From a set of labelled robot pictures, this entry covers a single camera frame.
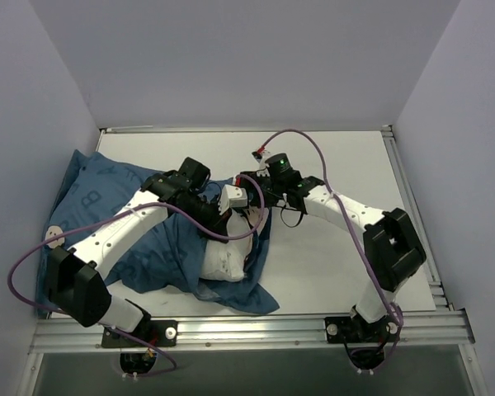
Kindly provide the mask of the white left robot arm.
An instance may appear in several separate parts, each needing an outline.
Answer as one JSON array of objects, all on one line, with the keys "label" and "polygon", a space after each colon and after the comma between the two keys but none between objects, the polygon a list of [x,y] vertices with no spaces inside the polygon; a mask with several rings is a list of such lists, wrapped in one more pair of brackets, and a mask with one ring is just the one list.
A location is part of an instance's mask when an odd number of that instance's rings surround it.
[{"label": "white left robot arm", "polygon": [[224,241],[232,211],[219,200],[207,202],[199,194],[210,170],[186,158],[178,170],[148,177],[130,201],[91,236],[49,254],[45,295],[84,327],[100,323],[120,329],[131,346],[149,339],[146,312],[138,305],[116,297],[105,280],[114,265],[153,227],[169,215],[183,211]]}]

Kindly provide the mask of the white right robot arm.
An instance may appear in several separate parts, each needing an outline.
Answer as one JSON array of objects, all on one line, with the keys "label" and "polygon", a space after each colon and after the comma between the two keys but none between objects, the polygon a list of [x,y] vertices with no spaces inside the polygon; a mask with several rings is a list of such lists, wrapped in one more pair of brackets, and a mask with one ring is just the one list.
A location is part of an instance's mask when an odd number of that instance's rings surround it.
[{"label": "white right robot arm", "polygon": [[359,247],[370,281],[349,323],[354,337],[371,339],[380,330],[379,321],[389,315],[399,290],[427,260],[410,216],[400,208],[385,211],[331,191],[323,179],[304,177],[293,169],[285,153],[260,148],[252,156],[258,169],[247,174],[260,186],[266,207],[282,204],[322,219],[347,231]]}]

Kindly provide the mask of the white pillow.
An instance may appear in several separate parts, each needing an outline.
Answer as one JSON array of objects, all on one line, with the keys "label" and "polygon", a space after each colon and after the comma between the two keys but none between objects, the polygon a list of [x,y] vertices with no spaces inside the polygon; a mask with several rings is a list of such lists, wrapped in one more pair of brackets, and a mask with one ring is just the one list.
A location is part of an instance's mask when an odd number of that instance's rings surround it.
[{"label": "white pillow", "polygon": [[228,234],[237,236],[246,233],[258,221],[262,214],[262,221],[257,227],[257,232],[246,238],[232,240],[226,243],[208,240],[205,248],[204,261],[200,278],[207,281],[239,282],[245,277],[244,267],[248,256],[255,245],[255,236],[266,225],[269,210],[249,208],[233,212],[226,224]]}]

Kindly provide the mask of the blue lettered pillowcase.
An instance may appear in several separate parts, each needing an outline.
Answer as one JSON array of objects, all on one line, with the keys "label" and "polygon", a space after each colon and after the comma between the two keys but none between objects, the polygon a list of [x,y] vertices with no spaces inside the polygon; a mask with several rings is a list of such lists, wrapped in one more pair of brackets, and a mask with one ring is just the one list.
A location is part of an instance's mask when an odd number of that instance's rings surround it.
[{"label": "blue lettered pillowcase", "polygon": [[[86,228],[108,219],[126,205],[153,169],[113,161],[100,153],[88,157],[74,151],[47,227],[60,231]],[[259,283],[271,234],[271,215],[264,214],[238,282],[204,280],[201,268],[207,239],[180,214],[148,231],[112,268],[106,283],[121,282],[140,294],[169,285],[205,302],[215,302],[249,314],[270,314],[280,307]]]}]

